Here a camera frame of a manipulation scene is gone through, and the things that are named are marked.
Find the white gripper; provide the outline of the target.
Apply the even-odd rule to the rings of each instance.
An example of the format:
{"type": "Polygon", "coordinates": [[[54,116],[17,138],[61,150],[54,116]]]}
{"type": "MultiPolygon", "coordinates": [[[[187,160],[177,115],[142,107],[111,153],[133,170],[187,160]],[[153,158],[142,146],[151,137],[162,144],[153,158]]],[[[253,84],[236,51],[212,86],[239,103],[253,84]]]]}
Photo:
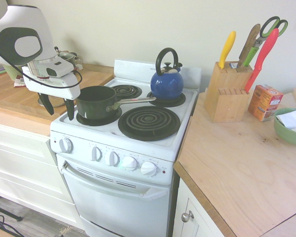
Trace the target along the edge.
{"type": "Polygon", "coordinates": [[[69,73],[63,77],[50,77],[48,79],[38,79],[29,74],[33,78],[29,79],[24,76],[25,85],[28,90],[38,92],[41,103],[44,105],[50,115],[54,114],[54,108],[50,103],[48,95],[65,98],[65,105],[67,108],[67,115],[69,120],[74,119],[74,101],[80,95],[80,88],[78,80],[73,73],[69,73]]]}

